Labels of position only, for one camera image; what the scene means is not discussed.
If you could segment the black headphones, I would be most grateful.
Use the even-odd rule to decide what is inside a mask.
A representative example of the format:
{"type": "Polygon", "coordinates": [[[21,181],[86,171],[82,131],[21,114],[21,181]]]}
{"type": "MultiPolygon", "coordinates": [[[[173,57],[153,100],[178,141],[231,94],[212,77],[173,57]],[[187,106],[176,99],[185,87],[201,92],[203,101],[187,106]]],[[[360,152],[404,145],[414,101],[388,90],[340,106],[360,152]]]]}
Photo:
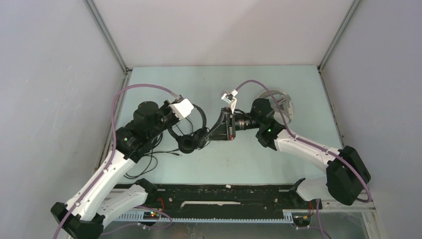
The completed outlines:
{"type": "Polygon", "coordinates": [[[199,112],[202,118],[202,127],[188,134],[178,135],[172,128],[168,129],[168,132],[172,138],[178,143],[178,149],[184,154],[190,154],[195,150],[200,150],[205,147],[206,135],[209,130],[207,128],[207,117],[203,109],[195,104],[194,108],[199,112]]]}

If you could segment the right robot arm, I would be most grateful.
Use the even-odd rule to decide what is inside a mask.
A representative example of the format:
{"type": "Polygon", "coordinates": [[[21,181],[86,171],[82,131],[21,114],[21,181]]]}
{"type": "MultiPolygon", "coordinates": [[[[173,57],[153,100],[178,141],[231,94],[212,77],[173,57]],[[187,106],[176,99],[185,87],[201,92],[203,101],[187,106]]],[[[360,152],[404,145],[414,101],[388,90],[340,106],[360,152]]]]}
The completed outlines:
{"type": "Polygon", "coordinates": [[[325,176],[300,179],[293,187],[289,200],[295,208],[309,201],[333,198],[351,206],[371,176],[357,150],[328,147],[288,132],[284,124],[274,119],[274,109],[268,99],[257,98],[248,113],[222,108],[219,119],[205,136],[206,141],[234,140],[239,130],[257,129],[256,138],[263,146],[275,151],[295,155],[321,170],[325,176]]]}

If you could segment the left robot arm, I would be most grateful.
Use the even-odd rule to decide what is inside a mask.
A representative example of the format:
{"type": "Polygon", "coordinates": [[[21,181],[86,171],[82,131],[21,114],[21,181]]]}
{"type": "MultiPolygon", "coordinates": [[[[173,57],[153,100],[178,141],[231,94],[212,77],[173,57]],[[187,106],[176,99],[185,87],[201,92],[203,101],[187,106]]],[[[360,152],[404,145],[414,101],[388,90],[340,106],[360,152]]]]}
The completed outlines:
{"type": "Polygon", "coordinates": [[[112,150],[90,180],[67,202],[57,202],[51,208],[60,228],[74,239],[97,239],[110,222],[126,211],[142,205],[154,206],[157,187],[144,178],[112,199],[107,200],[106,196],[152,150],[153,141],[193,109],[188,99],[165,101],[161,107],[152,101],[140,103],[133,119],[115,132],[112,150]]]}

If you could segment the white headphones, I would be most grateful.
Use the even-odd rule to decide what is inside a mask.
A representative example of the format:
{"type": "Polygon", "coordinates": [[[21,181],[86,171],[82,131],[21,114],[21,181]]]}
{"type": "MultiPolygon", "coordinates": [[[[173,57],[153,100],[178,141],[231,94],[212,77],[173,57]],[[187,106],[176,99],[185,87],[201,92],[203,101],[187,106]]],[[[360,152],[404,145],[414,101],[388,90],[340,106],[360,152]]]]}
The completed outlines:
{"type": "Polygon", "coordinates": [[[292,122],[294,116],[294,109],[291,97],[284,91],[270,90],[270,93],[275,97],[277,103],[274,103],[268,92],[263,92],[258,98],[268,99],[271,107],[274,109],[274,119],[283,124],[285,119],[287,124],[292,122]]]}

